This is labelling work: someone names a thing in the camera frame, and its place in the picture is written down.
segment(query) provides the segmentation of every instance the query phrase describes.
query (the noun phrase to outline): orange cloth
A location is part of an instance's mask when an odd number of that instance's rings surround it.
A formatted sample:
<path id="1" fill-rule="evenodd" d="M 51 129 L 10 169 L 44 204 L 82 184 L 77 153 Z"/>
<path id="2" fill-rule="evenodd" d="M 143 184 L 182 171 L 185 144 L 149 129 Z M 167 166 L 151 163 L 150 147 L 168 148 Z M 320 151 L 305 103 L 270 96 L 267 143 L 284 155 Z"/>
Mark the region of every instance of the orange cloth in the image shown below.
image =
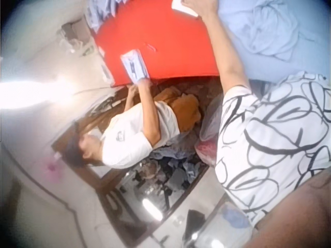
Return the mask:
<path id="1" fill-rule="evenodd" d="M 180 91 L 173 86 L 163 90 L 154 98 L 154 101 L 163 101 L 172 109 L 180 133 L 190 131 L 201 119 L 197 98 L 194 95 L 181 97 Z"/>
<path id="2" fill-rule="evenodd" d="M 155 79 L 218 75 L 206 28 L 199 18 L 173 10 L 172 0 L 130 0 L 95 36 L 115 86 L 130 83 L 120 56 L 139 49 Z"/>

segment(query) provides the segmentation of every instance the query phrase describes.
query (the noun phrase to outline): paper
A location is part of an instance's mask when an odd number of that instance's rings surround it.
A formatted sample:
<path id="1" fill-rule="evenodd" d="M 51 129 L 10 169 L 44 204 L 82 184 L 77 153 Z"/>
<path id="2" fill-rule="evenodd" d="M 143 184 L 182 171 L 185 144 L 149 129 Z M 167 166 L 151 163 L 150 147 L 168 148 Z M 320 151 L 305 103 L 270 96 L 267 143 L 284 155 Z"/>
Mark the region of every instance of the paper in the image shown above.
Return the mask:
<path id="1" fill-rule="evenodd" d="M 139 50 L 131 50 L 130 52 L 121 55 L 122 63 L 134 84 L 140 79 L 149 78 L 144 60 Z"/>
<path id="2" fill-rule="evenodd" d="M 193 11 L 192 9 L 190 9 L 188 7 L 183 6 L 182 3 L 180 2 L 180 0 L 173 0 L 172 4 L 171 4 L 171 8 L 179 10 L 179 11 L 187 13 L 187 14 L 190 14 L 191 16 L 194 16 L 194 17 L 198 16 L 198 14 L 195 11 Z"/>

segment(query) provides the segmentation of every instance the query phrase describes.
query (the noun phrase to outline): black hair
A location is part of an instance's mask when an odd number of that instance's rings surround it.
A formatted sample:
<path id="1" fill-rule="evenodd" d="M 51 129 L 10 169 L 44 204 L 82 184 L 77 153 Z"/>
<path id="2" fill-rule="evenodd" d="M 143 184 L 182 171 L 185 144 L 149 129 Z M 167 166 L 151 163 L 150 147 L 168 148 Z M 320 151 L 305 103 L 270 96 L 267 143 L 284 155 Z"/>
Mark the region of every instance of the black hair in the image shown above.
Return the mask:
<path id="1" fill-rule="evenodd" d="M 73 123 L 74 134 L 69 139 L 67 147 L 63 153 L 65 162 L 73 167 L 83 167 L 86 161 L 83 158 L 83 151 L 79 147 L 79 124 L 75 121 Z"/>

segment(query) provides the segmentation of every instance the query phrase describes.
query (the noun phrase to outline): bright light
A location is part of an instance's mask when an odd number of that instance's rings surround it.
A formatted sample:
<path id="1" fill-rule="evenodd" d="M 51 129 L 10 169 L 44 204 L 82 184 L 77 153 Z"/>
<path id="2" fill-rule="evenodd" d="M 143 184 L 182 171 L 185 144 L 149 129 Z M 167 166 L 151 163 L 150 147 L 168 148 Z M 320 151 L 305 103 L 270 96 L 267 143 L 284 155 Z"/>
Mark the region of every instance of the bright light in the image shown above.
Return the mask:
<path id="1" fill-rule="evenodd" d="M 192 240 L 197 240 L 197 238 L 198 238 L 198 233 L 197 232 L 192 234 Z"/>
<path id="2" fill-rule="evenodd" d="M 31 81 L 0 83 L 0 109 L 32 106 L 44 101 L 67 101 L 73 88 L 65 82 L 37 83 Z"/>
<path id="3" fill-rule="evenodd" d="M 217 239 L 212 241 L 212 248 L 224 248 L 224 245 Z"/>
<path id="4" fill-rule="evenodd" d="M 163 219 L 163 214 L 160 210 L 157 209 L 157 207 L 154 206 L 153 203 L 151 203 L 148 199 L 143 199 L 143 206 L 151 214 L 151 216 L 154 217 L 155 220 L 161 221 Z"/>

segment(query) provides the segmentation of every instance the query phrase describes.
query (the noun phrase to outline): person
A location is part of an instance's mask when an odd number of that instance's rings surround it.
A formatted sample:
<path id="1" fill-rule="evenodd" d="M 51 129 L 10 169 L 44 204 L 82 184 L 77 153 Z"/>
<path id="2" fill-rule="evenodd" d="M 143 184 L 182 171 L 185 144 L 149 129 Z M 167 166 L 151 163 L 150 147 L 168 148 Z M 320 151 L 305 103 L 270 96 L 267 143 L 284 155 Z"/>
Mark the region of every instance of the person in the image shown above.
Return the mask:
<path id="1" fill-rule="evenodd" d="M 208 31 L 224 92 L 218 180 L 259 230 L 246 247 L 330 247 L 331 89 L 299 72 L 259 100 L 218 17 L 218 0 L 182 0 Z"/>
<path id="2" fill-rule="evenodd" d="M 92 162 L 128 168 L 200 121 L 199 102 L 194 95 L 181 96 L 172 86 L 153 99 L 150 86 L 149 79 L 140 79 L 131 86 L 124 112 L 111 119 L 101 140 L 77 132 L 67 144 L 64 159 L 77 167 Z M 134 106 L 133 98 L 138 93 L 141 103 Z"/>

